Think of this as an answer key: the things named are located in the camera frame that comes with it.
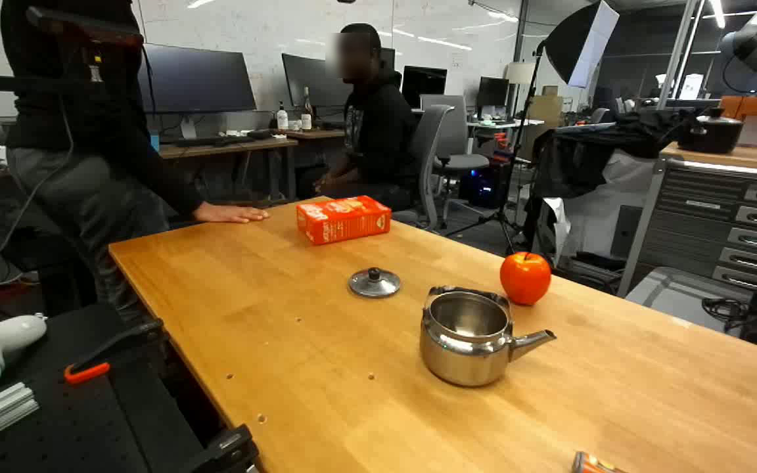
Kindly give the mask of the steel kettle lid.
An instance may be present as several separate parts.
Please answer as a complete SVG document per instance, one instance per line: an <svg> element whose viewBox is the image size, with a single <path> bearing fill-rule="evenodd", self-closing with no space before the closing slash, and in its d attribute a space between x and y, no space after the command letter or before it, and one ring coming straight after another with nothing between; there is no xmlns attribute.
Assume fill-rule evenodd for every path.
<svg viewBox="0 0 757 473"><path fill-rule="evenodd" d="M399 288L399 276L387 267L364 267L350 276L350 292L364 299L393 297Z"/></svg>

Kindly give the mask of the stainless steel kettle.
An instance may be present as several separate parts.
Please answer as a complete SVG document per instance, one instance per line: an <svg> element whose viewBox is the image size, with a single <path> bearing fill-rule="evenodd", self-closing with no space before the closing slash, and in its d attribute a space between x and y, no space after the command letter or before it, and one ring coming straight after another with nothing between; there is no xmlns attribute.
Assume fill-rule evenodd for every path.
<svg viewBox="0 0 757 473"><path fill-rule="evenodd" d="M554 341L548 329L512 334L510 301L501 293L431 287L421 316L421 359L441 381L479 388L496 384L508 364Z"/></svg>

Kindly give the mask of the orange cracker box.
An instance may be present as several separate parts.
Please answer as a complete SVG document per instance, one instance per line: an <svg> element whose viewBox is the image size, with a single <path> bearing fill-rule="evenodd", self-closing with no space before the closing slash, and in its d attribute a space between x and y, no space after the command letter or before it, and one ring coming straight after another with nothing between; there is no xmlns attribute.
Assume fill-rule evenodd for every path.
<svg viewBox="0 0 757 473"><path fill-rule="evenodd" d="M387 234L392 225L392 209L367 195L299 201L295 215L299 234L309 245Z"/></svg>

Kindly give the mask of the grey office chair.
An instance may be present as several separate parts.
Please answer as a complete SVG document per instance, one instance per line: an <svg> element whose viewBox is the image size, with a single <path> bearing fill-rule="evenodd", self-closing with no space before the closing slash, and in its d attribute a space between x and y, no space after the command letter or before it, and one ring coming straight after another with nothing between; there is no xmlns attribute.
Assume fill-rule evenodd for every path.
<svg viewBox="0 0 757 473"><path fill-rule="evenodd" d="M418 119L409 155L414 158L414 175L404 180L404 209L418 209L429 229L441 225L438 204L437 204L437 162L438 162L438 142L450 104L425 107Z"/></svg>

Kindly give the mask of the red apple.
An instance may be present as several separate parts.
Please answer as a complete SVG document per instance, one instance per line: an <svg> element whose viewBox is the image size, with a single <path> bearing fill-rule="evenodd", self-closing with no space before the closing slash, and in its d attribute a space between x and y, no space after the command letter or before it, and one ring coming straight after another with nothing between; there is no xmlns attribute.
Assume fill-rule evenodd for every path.
<svg viewBox="0 0 757 473"><path fill-rule="evenodd" d="M510 301L530 307L547 293L551 265L537 251L512 251L500 265L500 284Z"/></svg>

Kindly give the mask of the computer monitor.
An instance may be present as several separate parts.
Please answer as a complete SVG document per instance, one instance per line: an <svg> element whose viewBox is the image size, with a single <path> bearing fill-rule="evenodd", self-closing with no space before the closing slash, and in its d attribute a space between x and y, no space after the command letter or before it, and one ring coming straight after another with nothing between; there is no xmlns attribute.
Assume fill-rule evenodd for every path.
<svg viewBox="0 0 757 473"><path fill-rule="evenodd" d="M241 53L146 45L138 69L146 112L240 112L255 107Z"/></svg>

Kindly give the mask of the standing person in black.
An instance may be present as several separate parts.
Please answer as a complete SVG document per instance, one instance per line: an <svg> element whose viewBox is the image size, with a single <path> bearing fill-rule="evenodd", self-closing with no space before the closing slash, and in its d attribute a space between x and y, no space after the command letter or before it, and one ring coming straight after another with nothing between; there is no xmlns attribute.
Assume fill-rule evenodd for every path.
<svg viewBox="0 0 757 473"><path fill-rule="evenodd" d="M99 301L136 301L108 245L165 230L165 208L199 222L264 217L207 201L153 149L130 0L2 0L0 40L16 95L11 175L77 245Z"/></svg>

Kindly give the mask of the grey plastic bin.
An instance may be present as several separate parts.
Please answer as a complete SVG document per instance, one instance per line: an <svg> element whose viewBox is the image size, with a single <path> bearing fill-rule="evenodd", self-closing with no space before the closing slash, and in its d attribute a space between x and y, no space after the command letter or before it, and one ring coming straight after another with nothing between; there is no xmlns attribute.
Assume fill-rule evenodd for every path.
<svg viewBox="0 0 757 473"><path fill-rule="evenodd" d="M748 309L751 292L661 265L635 282L625 299L702 329L728 330L728 320Z"/></svg>

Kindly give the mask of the black pot on cabinet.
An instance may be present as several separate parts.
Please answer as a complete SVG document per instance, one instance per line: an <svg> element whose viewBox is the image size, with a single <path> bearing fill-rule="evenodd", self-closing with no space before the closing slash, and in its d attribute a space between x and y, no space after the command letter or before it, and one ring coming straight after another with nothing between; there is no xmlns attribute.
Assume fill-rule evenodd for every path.
<svg viewBox="0 0 757 473"><path fill-rule="evenodd" d="M738 142L742 121L719 116L699 116L677 140L682 149L731 152Z"/></svg>

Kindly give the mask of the grey drawer cabinet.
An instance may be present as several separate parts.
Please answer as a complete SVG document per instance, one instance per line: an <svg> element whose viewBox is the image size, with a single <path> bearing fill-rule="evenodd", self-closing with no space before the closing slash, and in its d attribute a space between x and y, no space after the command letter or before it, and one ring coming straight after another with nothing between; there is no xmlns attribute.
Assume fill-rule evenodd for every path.
<svg viewBox="0 0 757 473"><path fill-rule="evenodd" d="M655 267L757 288L757 146L660 152L621 292Z"/></svg>

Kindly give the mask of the orange handled clamp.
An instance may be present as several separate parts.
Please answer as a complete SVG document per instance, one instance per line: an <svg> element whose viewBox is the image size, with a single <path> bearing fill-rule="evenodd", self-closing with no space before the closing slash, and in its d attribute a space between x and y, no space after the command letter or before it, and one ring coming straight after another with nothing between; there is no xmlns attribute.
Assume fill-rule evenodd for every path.
<svg viewBox="0 0 757 473"><path fill-rule="evenodd" d="M113 363L109 363L113 351L120 351L120 350L126 350L136 341L144 341L146 337L159 334L159 330L163 330L159 320L146 320L146 324L136 324L130 329L123 329L123 330L108 337L84 358L69 363L63 367L63 381L69 385L80 385L80 384L88 384L95 378L108 376L113 370Z"/></svg>

